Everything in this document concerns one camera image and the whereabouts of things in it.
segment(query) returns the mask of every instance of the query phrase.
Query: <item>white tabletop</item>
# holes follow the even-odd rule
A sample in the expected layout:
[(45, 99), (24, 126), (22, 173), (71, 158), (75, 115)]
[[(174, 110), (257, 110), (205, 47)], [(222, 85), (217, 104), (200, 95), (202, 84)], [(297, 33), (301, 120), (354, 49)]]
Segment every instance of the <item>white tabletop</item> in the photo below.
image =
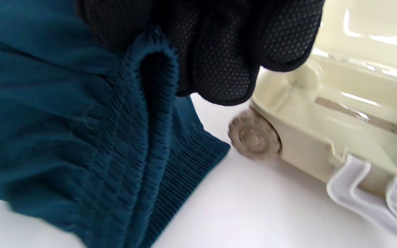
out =
[[(247, 104), (193, 95), (205, 129), (228, 141)], [(17, 215), (0, 201), (0, 248), (82, 248), (72, 235)], [(154, 248), (397, 248), (397, 237), (332, 202), (325, 185), (284, 162), (253, 162), (233, 149), (172, 220)]]

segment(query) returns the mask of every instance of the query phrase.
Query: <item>caster wheel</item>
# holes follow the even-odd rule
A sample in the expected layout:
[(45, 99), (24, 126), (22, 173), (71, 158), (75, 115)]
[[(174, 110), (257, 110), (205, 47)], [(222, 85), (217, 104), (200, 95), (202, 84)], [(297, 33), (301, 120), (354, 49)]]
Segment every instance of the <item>caster wheel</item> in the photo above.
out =
[(282, 149), (276, 130), (251, 108), (233, 119), (227, 134), (234, 148), (250, 159), (272, 160)]

